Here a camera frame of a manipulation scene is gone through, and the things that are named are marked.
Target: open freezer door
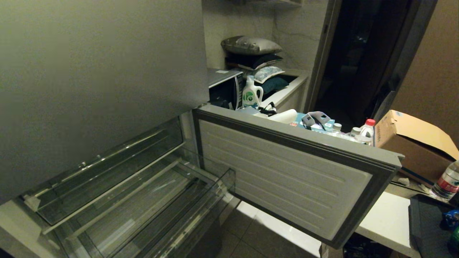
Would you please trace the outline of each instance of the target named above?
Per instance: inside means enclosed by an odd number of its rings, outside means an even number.
[[[193,119],[199,153],[235,170],[236,197],[334,248],[401,167],[391,151],[216,106]]]

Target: white countertop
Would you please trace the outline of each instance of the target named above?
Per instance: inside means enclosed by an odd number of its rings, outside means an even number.
[[[409,243],[410,200],[383,192],[355,232],[412,258],[420,258]]]

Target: wall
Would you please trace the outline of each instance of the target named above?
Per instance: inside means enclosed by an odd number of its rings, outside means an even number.
[[[0,247],[14,257],[64,257],[58,244],[47,236],[15,201],[0,206]]]
[[[224,68],[221,40],[250,35],[284,49],[279,66],[311,71],[327,5],[328,0],[304,0],[302,8],[274,10],[258,1],[202,0],[207,66]]]
[[[220,42],[247,35],[272,40],[274,10],[254,2],[202,0],[207,67],[224,69],[225,53]]]
[[[391,106],[430,122],[459,146],[459,2],[439,0]]]
[[[283,67],[312,71],[328,0],[304,0],[302,8],[276,10],[273,40],[284,48]]]

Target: shelf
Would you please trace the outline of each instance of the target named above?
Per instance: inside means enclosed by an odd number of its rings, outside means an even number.
[[[151,167],[159,169],[157,160],[182,143],[177,119],[151,130],[138,139],[102,155],[83,168],[66,173],[59,179],[46,183],[34,193],[24,197],[26,204],[36,211],[50,227],[50,230],[90,205],[98,205],[123,191],[127,179],[133,175],[142,177]],[[39,203],[30,205],[30,200]]]
[[[299,8],[303,5],[303,0],[255,0],[255,2],[272,9]]]
[[[192,235],[227,193],[226,185],[234,184],[226,166],[178,148],[51,232],[69,257],[169,253]]]

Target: pillow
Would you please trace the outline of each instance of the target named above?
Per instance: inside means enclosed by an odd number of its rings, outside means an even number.
[[[248,56],[274,54],[282,51],[282,48],[271,40],[249,36],[235,36],[224,39],[221,45],[228,52]]]
[[[280,77],[274,77],[268,79],[264,84],[261,85],[263,88],[263,95],[268,94],[273,90],[280,90],[288,86],[288,82]]]
[[[275,75],[285,73],[285,71],[276,66],[265,66],[255,71],[247,70],[244,68],[234,68],[232,70],[243,72],[244,78],[247,78],[249,75],[253,75],[254,80],[260,84],[263,84],[267,79]]]
[[[226,58],[226,64],[233,67],[241,67],[248,70],[257,70],[269,64],[282,61],[282,57],[275,54],[262,56],[230,55]]]

